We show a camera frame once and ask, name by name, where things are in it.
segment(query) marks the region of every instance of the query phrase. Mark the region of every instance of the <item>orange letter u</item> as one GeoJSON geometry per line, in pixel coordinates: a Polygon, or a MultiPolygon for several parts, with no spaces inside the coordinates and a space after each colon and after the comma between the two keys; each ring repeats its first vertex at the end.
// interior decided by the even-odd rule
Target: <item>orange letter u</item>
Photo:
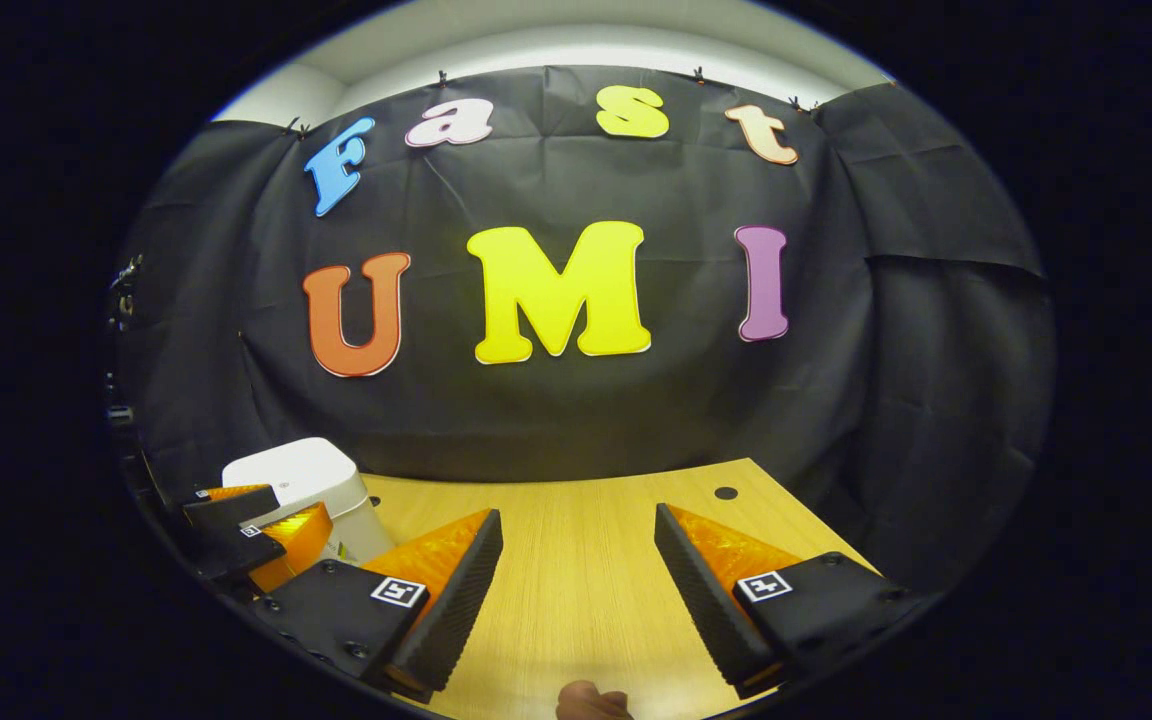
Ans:
{"type": "Polygon", "coordinates": [[[362,264],[371,279],[372,325],[367,344],[349,344],[340,323],[340,288],[349,282],[349,268],[333,265],[316,270],[303,288],[310,297],[310,346],[326,372],[342,378],[374,376],[393,363],[402,341],[402,316],[397,301],[397,275],[411,265],[406,252],[387,252],[362,264]]]}

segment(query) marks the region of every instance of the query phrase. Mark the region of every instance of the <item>letter f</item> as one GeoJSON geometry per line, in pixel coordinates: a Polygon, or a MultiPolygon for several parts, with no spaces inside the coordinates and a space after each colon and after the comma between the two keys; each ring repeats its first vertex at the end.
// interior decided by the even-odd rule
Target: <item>letter f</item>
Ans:
{"type": "Polygon", "coordinates": [[[347,172],[344,167],[347,164],[353,167],[362,164],[366,147],[362,145],[361,135],[374,127],[376,120],[362,118],[305,164],[305,172],[314,174],[314,185],[319,190],[319,204],[314,209],[317,217],[328,214],[328,210],[334,209],[358,184],[358,173],[347,172]]]}

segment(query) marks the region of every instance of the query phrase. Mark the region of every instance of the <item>white container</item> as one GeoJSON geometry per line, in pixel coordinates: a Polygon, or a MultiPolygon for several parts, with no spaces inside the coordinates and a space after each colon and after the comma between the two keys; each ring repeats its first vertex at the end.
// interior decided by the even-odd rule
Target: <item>white container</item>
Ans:
{"type": "Polygon", "coordinates": [[[332,518],[332,537],[323,559],[362,564],[394,547],[362,483],[358,467],[323,438],[298,439],[270,450],[234,460],[220,472],[225,487],[271,486],[279,509],[248,520],[265,525],[325,502],[332,518]]]}

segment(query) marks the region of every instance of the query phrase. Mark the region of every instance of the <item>letter m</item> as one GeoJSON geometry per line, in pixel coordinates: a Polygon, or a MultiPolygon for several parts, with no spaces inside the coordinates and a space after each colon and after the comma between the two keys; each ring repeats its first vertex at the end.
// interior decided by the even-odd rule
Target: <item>letter m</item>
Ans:
{"type": "Polygon", "coordinates": [[[483,262],[486,336],[475,347],[480,363],[521,363],[531,341],[518,333],[518,309],[550,355],[562,355],[581,308],[585,332],[576,346],[585,355],[643,353],[652,333],[639,320],[634,256],[643,242],[635,223],[591,223],[576,241],[561,274],[524,228],[493,228],[468,241],[483,262]]]}

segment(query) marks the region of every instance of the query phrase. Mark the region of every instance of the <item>black backdrop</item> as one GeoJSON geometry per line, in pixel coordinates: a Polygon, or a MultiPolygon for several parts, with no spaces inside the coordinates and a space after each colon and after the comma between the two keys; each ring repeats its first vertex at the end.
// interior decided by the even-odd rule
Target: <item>black backdrop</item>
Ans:
{"type": "MultiPolygon", "coordinates": [[[[118,379],[156,478],[184,501],[227,462],[320,435],[374,473],[526,482],[751,457],[888,577],[943,591],[1009,516],[1041,446],[1055,374],[1032,240],[968,142],[903,88],[797,113],[787,101],[634,68],[529,68],[416,88],[328,120],[211,123],[166,172],[123,259],[143,256],[118,379]],[[652,88],[657,141],[594,122],[599,88],[652,88]],[[422,111],[494,103],[492,135],[411,149],[422,111]],[[723,109],[782,118],[785,167],[723,109]],[[361,182],[324,218],[303,168],[358,118],[361,182]],[[477,232],[524,227],[561,270],[585,225],[643,228],[650,350],[477,363],[477,232]],[[788,238],[786,336],[742,342],[741,225],[788,238]],[[402,346],[379,374],[317,365],[301,281],[412,257],[402,346]]],[[[371,290],[343,291],[371,338],[371,290]]],[[[573,332],[584,329],[578,321],[573,332]]]]}
{"type": "MultiPolygon", "coordinates": [[[[1152,5],[791,8],[972,137],[1034,226],[1061,348],[1000,541],[923,623],[768,717],[1152,717],[1152,5]]],[[[388,717],[170,562],[109,482],[93,381],[116,247],[166,161],[358,13],[0,14],[0,717],[388,717]]]]}

